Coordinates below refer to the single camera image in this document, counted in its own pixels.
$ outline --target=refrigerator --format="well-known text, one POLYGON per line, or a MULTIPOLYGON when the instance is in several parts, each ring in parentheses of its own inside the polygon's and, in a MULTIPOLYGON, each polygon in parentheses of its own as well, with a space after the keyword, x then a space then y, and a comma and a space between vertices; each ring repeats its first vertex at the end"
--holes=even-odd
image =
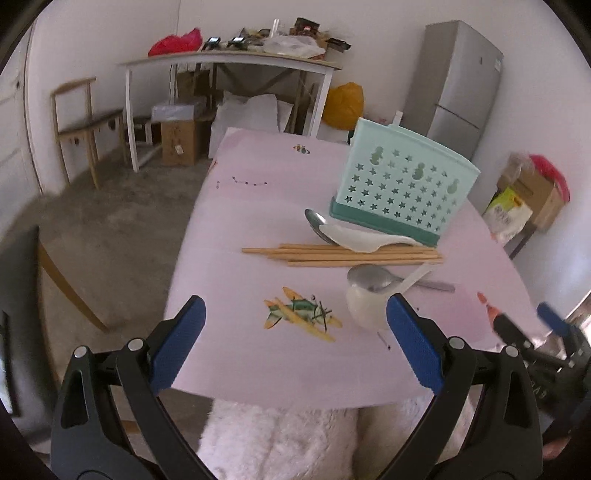
POLYGON ((470 25, 426 26, 400 125, 471 160, 501 80, 503 54, 470 25))

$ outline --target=yellow plastic bag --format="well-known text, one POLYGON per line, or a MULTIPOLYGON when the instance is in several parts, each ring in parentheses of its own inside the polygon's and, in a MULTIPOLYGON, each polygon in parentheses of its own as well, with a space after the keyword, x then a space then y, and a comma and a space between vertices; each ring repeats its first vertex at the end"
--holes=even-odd
POLYGON ((353 130, 357 120, 363 115, 363 88, 349 82, 331 88, 326 96, 322 120, 339 130, 353 130))

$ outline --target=white ceramic spoon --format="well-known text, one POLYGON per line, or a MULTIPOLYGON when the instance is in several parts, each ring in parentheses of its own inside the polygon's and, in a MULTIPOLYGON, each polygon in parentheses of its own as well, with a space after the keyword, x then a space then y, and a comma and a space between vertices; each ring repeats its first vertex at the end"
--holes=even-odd
POLYGON ((342 247, 348 248, 353 252, 370 254, 375 252, 378 248, 384 245, 392 244, 406 244, 416 245, 418 247, 423 244, 417 242, 409 236, 402 235, 388 235, 387 233, 373 233, 362 232, 360 230, 353 230, 340 225, 320 225, 320 231, 336 242, 342 247))
POLYGON ((380 293, 373 293, 364 288, 350 286, 347 289, 345 298, 351 316, 359 325, 367 330, 373 332, 389 330, 390 327, 386 320, 386 304, 388 303, 388 299, 395 293, 406 292, 433 268, 433 265, 424 263, 402 282, 395 283, 380 293))

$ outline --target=white wall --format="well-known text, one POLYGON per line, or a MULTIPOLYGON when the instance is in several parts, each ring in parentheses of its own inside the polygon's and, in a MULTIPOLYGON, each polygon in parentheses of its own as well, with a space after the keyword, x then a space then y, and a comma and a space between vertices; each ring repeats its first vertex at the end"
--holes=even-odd
POLYGON ((426 24, 463 20, 504 53, 470 199, 485 208, 512 150, 545 154, 563 171, 573 201, 515 264, 534 302, 548 300, 563 314, 574 308, 591 287, 591 69, 549 7, 542 0, 181 0, 178 31, 198 26, 205 38, 228 38, 243 26, 269 27, 274 18, 290 25, 297 17, 351 43, 345 54, 331 52, 343 66, 333 84, 359 83, 366 110, 384 118, 404 106, 426 24))
MULTIPOLYGON (((176 32, 180 0, 54 0, 39 16, 27 65, 27 107, 31 149, 44 193, 65 187, 53 137, 50 92, 88 76, 95 111, 123 108, 125 71, 117 64, 144 57, 159 39, 176 32)), ((142 71, 134 83, 134 114, 168 95, 168 69, 142 71)), ((83 92, 59 101, 59 120, 83 116, 83 92)), ((117 146, 116 132, 101 128, 99 155, 117 146)), ((70 178, 88 168, 84 142, 63 143, 70 178)))

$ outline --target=chopstick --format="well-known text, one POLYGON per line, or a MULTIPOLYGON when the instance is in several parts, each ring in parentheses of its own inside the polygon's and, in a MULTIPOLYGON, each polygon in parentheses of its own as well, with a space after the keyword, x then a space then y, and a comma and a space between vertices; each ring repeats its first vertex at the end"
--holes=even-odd
POLYGON ((410 259, 410 260, 319 260, 319 261, 288 261, 289 267, 354 267, 356 265, 364 265, 371 263, 373 265, 419 265, 422 263, 429 263, 433 265, 442 264, 444 262, 443 257, 433 258, 430 260, 421 259, 410 259))
POLYGON ((243 253, 284 260, 291 267, 350 267, 376 265, 415 265, 442 263, 435 248, 414 245, 387 245, 372 253, 353 252, 338 245, 281 244, 279 248, 243 248, 243 253))

